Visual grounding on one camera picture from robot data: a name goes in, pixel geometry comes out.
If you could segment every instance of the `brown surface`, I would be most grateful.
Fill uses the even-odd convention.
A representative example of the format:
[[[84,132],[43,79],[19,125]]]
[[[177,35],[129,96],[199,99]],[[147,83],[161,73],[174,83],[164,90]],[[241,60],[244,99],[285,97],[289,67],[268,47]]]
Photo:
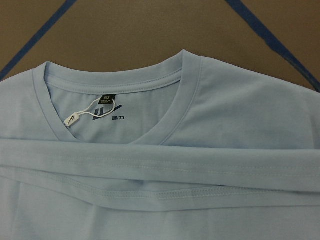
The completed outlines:
[[[1,69],[63,3],[0,2]],[[243,3],[320,80],[320,2]],[[138,69],[182,49],[314,90],[224,0],[78,0],[5,79],[45,61],[91,72]]]

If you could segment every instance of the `hang tag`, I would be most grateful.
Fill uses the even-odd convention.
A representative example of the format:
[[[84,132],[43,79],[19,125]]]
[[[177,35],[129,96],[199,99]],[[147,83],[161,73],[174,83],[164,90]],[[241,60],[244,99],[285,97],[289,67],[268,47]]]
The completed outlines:
[[[109,105],[109,104],[113,104],[113,100],[115,100],[115,97],[116,97],[116,94],[108,94],[108,95],[103,95],[101,98],[100,98],[100,101],[99,101],[99,105]]]
[[[79,119],[80,119],[79,115],[75,112],[70,117],[68,117],[66,120],[64,120],[64,125],[66,127],[70,127],[72,124],[74,124]]]

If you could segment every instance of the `blue tape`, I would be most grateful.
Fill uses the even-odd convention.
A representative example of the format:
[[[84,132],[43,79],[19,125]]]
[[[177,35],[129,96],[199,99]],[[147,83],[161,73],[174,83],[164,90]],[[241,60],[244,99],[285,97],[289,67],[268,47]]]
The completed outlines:
[[[52,15],[52,17],[40,28],[40,30],[35,35],[33,35],[33,37],[26,43],[26,45],[24,45],[24,47],[1,70],[0,82],[76,1],[77,0],[66,0],[64,4]]]
[[[225,0],[255,31],[257,35],[264,39],[266,44],[276,53],[281,55],[304,78],[320,93],[320,83],[318,80],[299,62],[298,59],[267,29],[267,27],[240,1]]]

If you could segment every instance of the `light blue fabric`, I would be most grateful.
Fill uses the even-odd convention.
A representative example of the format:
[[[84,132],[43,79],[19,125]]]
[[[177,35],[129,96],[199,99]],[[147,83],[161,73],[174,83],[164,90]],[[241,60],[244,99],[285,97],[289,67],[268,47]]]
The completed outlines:
[[[64,125],[108,94],[114,112]],[[0,240],[318,240],[319,106],[184,49],[119,72],[46,61],[0,83]]]

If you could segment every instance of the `white plastic tag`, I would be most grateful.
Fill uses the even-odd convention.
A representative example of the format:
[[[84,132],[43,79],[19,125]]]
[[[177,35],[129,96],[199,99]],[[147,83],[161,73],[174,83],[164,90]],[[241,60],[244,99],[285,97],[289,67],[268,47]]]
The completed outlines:
[[[72,124],[74,124],[79,119],[80,119],[79,115],[75,112],[74,114],[69,116],[66,120],[64,120],[64,125],[66,127],[70,127]]]

